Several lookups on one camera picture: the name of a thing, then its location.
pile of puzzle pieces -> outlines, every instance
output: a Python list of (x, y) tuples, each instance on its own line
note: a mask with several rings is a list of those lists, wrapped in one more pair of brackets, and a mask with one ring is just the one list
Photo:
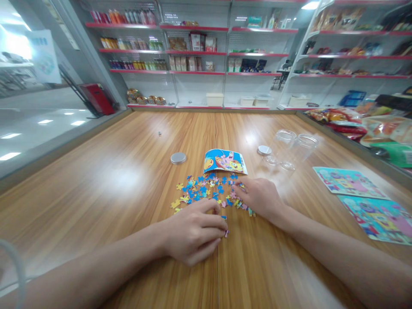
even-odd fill
[[(181, 190), (183, 195), (171, 204), (171, 208), (177, 213), (181, 209), (179, 207), (181, 202), (190, 205), (194, 201), (199, 201), (203, 198), (212, 198), (223, 208), (235, 206), (237, 209), (247, 210), (250, 217), (256, 217), (256, 213), (244, 204), (242, 199), (236, 196), (236, 193), (232, 189), (232, 185), (237, 178), (235, 173), (230, 173), (230, 179), (227, 177), (219, 179), (215, 173), (210, 173), (208, 176), (203, 175), (198, 177), (197, 180), (193, 176), (188, 176), (186, 179), (188, 183), (186, 185), (182, 183), (176, 185), (176, 189)], [(229, 188), (229, 193), (226, 193), (227, 190), (225, 191), (224, 186), (226, 189)], [(211, 188), (213, 187), (216, 187), (218, 192), (212, 192), (213, 189)]]

wood grain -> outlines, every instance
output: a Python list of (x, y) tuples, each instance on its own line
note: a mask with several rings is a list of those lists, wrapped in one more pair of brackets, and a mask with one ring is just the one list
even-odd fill
[[(256, 153), (281, 128), (320, 140), (292, 175), (267, 168)], [(312, 166), (359, 170), (409, 211), (412, 194), (294, 115), (134, 112), (0, 196), (0, 238), (17, 247), (27, 275), (40, 275), (171, 216), (170, 203), (181, 193), (176, 184), (200, 176), (212, 148), (241, 152), (250, 176), (273, 180), (303, 214), (412, 264), (411, 247), (367, 238)], [(172, 165), (170, 156), (179, 151), (187, 161)], [(213, 256), (193, 268), (170, 258), (155, 261), (103, 307), (362, 307), (288, 235), (243, 210), (222, 212), (230, 234)], [(15, 279), (3, 257), (0, 286)]]

metal lid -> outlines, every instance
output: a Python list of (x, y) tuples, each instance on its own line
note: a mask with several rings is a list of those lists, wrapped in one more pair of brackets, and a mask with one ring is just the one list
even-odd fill
[(183, 152), (174, 153), (170, 157), (170, 161), (172, 161), (173, 164), (182, 164), (186, 161), (186, 155)]
[(268, 146), (260, 145), (257, 148), (257, 153), (266, 157), (272, 153), (272, 149), (270, 149)]

spongebob picture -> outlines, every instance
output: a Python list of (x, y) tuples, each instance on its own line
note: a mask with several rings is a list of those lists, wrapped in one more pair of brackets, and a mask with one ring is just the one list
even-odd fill
[(212, 149), (205, 155), (204, 173), (210, 170), (227, 170), (248, 174), (243, 156), (234, 151)]

white plastic bin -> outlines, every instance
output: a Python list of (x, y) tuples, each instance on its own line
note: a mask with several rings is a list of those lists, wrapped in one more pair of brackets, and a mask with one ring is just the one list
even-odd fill
[(254, 97), (253, 105), (255, 106), (267, 106), (269, 100), (272, 99), (270, 94), (260, 94)]
[(240, 105), (241, 106), (252, 106), (254, 101), (254, 97), (241, 97), (240, 98)]
[(206, 93), (207, 106), (223, 106), (223, 94)]

